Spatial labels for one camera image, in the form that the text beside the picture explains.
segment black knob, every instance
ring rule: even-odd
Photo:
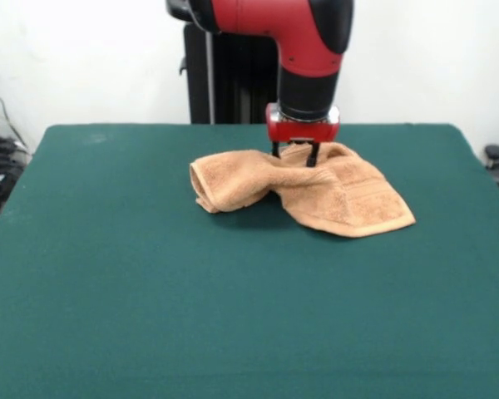
[[[499,160],[499,145],[487,145],[484,149],[489,160]]]

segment white wall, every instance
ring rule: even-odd
[[[357,0],[343,122],[451,122],[499,143],[499,0]],[[36,146],[56,123],[189,121],[165,0],[0,0],[0,93]]]

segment black cylinder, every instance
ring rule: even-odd
[[[299,121],[319,121],[333,106],[338,72],[324,77],[296,75],[279,69],[278,103],[285,116]]]

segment towel fold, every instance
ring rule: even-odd
[[[210,213],[232,212],[274,191],[298,223],[352,238],[416,223],[385,176],[355,151],[339,143],[323,143],[318,164],[308,168],[311,148],[286,146],[280,159],[257,150],[199,158],[190,164],[196,201]]]

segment towel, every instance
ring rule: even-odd
[[[412,211],[385,176],[341,143],[323,143],[315,167],[305,166],[312,146],[283,147],[280,158],[234,150],[190,164],[196,202],[207,212],[233,212],[274,191],[299,224],[360,238],[415,224]]]

